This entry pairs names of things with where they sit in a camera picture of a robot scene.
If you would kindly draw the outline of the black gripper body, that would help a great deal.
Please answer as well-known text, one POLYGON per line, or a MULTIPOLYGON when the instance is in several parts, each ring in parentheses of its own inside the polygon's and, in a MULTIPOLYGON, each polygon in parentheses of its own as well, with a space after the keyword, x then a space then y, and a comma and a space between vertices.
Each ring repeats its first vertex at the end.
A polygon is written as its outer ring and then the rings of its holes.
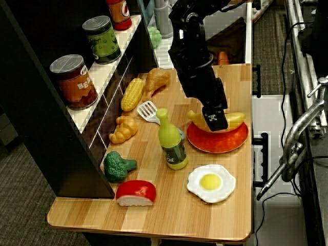
POLYGON ((186 97, 196 98, 210 109, 228 108, 222 81, 215 77, 211 60, 198 67, 181 60, 176 63, 176 71, 186 97))

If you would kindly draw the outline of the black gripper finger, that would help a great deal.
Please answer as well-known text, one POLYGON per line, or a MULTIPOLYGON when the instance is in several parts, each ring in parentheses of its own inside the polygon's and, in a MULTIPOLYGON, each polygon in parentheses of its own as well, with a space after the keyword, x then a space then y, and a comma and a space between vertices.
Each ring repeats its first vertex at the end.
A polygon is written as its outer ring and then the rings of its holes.
POLYGON ((211 132, 221 131, 228 128, 228 121, 223 109, 203 107, 202 114, 211 132))

